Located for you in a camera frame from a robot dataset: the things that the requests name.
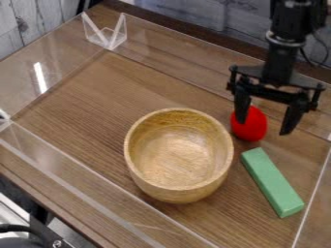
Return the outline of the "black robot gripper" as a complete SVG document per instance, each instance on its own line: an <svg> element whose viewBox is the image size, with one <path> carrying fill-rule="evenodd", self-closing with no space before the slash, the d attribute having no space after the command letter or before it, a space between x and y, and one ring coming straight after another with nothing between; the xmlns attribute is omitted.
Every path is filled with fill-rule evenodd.
<svg viewBox="0 0 331 248"><path fill-rule="evenodd" d="M307 79L293 69L297 49L272 47L267 60L256 66L231 65L227 90L233 96L235 118L245 123L253 97L287 105L279 134L288 135L303 115L316 110L319 97L325 90L323 83Z"/></svg>

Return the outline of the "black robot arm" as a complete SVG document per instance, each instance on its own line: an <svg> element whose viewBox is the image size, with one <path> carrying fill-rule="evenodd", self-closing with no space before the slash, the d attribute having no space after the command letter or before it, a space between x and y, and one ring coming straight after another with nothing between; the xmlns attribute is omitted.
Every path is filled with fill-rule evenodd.
<svg viewBox="0 0 331 248"><path fill-rule="evenodd" d="M325 17L327 0L271 0L265 62L228 68L227 90L233 96L233 114L240 124L247 120L252 97L287 105L281 136L293 131L304 113L316 110L325 85L296 73L293 66L307 36L325 25Z"/></svg>

